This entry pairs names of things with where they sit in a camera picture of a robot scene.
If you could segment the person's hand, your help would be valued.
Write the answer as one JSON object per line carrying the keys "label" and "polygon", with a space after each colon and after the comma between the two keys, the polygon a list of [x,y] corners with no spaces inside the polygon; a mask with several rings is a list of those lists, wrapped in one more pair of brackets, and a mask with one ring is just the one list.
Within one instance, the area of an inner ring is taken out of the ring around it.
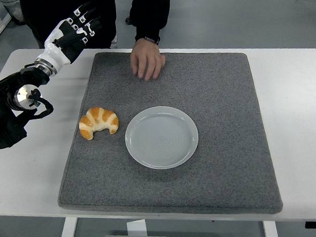
{"label": "person's hand", "polygon": [[166,63],[158,45],[144,38],[135,42],[130,54],[133,74],[145,81],[157,79]]}

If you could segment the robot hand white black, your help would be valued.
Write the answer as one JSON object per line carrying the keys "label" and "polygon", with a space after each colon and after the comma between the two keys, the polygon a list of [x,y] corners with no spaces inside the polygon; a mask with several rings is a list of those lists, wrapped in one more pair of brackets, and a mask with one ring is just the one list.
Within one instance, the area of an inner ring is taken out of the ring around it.
{"label": "robot hand white black", "polygon": [[88,1],[57,24],[36,61],[46,63],[56,73],[73,63],[101,29],[101,16],[94,3]]}

